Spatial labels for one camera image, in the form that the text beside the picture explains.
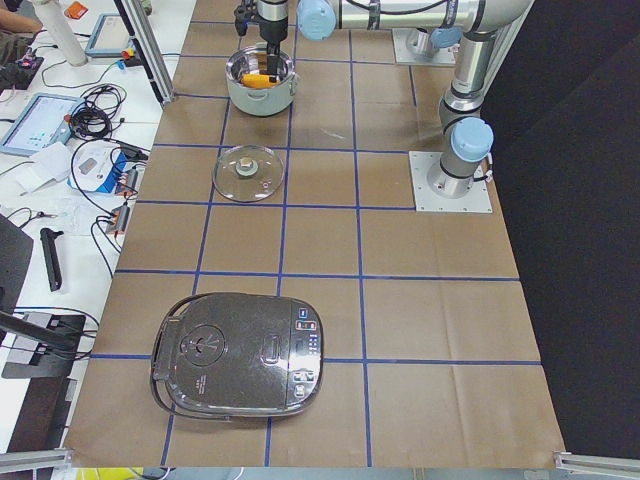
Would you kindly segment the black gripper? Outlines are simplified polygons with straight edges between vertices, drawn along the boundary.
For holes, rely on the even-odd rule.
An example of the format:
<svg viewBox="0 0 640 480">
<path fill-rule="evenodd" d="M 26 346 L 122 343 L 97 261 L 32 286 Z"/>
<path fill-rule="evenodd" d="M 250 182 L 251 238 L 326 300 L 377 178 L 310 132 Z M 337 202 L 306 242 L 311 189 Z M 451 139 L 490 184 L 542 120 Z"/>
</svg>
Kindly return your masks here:
<svg viewBox="0 0 640 480">
<path fill-rule="evenodd" d="M 276 83 L 280 59 L 280 43 L 288 35 L 288 1 L 258 0 L 258 24 L 261 38 L 266 45 L 266 75 L 270 83 Z"/>
</svg>

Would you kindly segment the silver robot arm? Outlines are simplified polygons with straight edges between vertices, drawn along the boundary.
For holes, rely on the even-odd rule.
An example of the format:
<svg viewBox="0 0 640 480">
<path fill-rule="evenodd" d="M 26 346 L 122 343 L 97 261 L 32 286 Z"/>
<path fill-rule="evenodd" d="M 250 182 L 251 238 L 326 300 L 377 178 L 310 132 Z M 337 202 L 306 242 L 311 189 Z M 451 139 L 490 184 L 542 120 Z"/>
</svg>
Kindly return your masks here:
<svg viewBox="0 0 640 480">
<path fill-rule="evenodd" d="M 426 58 L 460 42 L 456 24 L 457 1 L 299 1 L 298 30 L 312 41 L 323 41 L 337 29 L 404 28 L 409 31 L 407 49 Z M 266 64 L 256 80 L 242 81 L 251 87 L 270 88 L 283 81 L 278 72 L 281 43 L 288 36 L 289 7 L 286 1 L 243 1 L 234 11 L 235 28 L 244 36 L 255 24 L 265 43 Z"/>
<path fill-rule="evenodd" d="M 300 1 L 297 23 L 309 40 L 336 29 L 413 28 L 461 31 L 453 78 L 439 104 L 445 137 L 440 160 L 427 173 L 431 190 L 444 198 L 465 196 L 477 167 L 489 157 L 493 132 L 479 118 L 498 32 L 519 20 L 530 1 Z"/>
</svg>

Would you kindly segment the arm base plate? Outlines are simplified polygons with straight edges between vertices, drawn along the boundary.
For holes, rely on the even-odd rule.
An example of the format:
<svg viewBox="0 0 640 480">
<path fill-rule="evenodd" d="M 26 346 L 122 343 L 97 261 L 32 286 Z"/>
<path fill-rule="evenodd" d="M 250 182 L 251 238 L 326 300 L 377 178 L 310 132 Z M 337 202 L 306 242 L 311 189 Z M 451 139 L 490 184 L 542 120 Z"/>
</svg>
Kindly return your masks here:
<svg viewBox="0 0 640 480">
<path fill-rule="evenodd" d="M 457 179 L 441 168 L 441 152 L 410 151 L 410 173 L 415 210 L 431 213 L 493 212 L 485 180 L 480 178 L 480 166 L 471 177 Z"/>
<path fill-rule="evenodd" d="M 452 67 L 454 49 L 462 31 L 449 29 L 397 28 L 392 30 L 395 62 L 404 65 Z"/>
</svg>

